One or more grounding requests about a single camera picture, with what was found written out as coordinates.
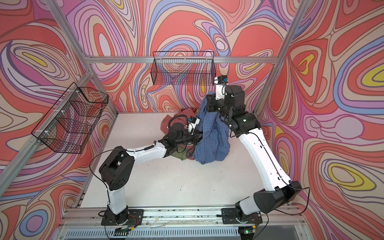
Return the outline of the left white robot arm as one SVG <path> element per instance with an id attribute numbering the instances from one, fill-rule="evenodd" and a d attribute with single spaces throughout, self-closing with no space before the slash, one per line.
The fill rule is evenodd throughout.
<path id="1" fill-rule="evenodd" d="M 109 204 L 107 210 L 117 216 L 128 210 L 125 200 L 125 185 L 134 165 L 171 156 L 179 146 L 196 146 L 202 139 L 197 130 L 199 120 L 188 121 L 186 125 L 175 123 L 168 126 L 168 133 L 152 145 L 141 149 L 124 149 L 118 146 L 112 150 L 99 168 L 102 181 L 107 185 Z"/>

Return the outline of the blue plaid shirt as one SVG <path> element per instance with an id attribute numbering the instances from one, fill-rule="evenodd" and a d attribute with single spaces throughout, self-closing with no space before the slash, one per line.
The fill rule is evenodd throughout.
<path id="1" fill-rule="evenodd" d="M 197 130 L 203 132 L 203 138 L 197 144 L 193 159 L 200 164 L 214 161 L 222 162 L 230 152 L 229 127 L 222 122 L 220 113 L 208 112 L 208 95 L 206 95 L 197 112 L 200 123 Z"/>

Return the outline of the pink printed t-shirt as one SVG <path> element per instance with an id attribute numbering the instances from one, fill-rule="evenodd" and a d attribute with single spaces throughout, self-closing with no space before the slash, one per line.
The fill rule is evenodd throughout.
<path id="1" fill-rule="evenodd" d="M 196 117 L 196 114 L 197 114 L 197 110 L 195 109 L 191 109 L 191 108 L 187 108 L 187 109 L 182 109 L 180 110 L 177 114 L 174 114 L 173 116 L 170 116 L 170 115 L 166 115 L 162 122 L 161 122 L 161 125 L 160 125 L 160 129 L 161 131 L 164 133 L 164 134 L 167 134 L 169 129 L 168 129 L 168 123 L 169 121 L 174 117 L 174 116 L 180 116 L 180 115 L 186 115 L 189 119 L 191 117 Z M 175 120 L 173 120 L 171 122 L 171 126 L 175 123 L 182 123 L 184 125 L 187 124 L 187 120 L 185 117 L 180 117 L 180 118 L 176 118 Z"/>

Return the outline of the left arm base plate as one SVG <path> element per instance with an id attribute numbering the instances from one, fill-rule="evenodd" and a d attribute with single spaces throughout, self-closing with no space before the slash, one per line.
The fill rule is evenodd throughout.
<path id="1" fill-rule="evenodd" d="M 142 209 L 126 209 L 119 214 L 114 214 L 112 210 L 107 208 L 100 212 L 102 217 L 102 226 L 131 226 L 137 227 L 142 224 L 144 210 Z"/>

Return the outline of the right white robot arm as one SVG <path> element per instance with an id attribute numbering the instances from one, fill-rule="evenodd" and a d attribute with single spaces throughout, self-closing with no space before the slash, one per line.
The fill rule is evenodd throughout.
<path id="1" fill-rule="evenodd" d="M 222 121 L 249 152 L 261 176 L 263 189 L 237 202 L 243 215 L 269 212 L 292 201 L 302 190 L 292 181 L 272 153 L 257 117 L 245 106 L 245 92 L 240 86 L 217 84 L 216 92 L 207 96 L 206 110 L 218 112 Z"/>

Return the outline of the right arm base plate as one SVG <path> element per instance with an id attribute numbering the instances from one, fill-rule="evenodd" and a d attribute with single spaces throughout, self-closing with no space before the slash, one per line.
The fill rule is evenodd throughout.
<path id="1" fill-rule="evenodd" d="M 263 222 L 262 216 L 259 213 L 250 215 L 243 214 L 243 212 L 237 208 L 222 208 L 221 213 L 217 215 L 218 218 L 222 219 L 223 224 L 252 224 L 258 226 Z"/>

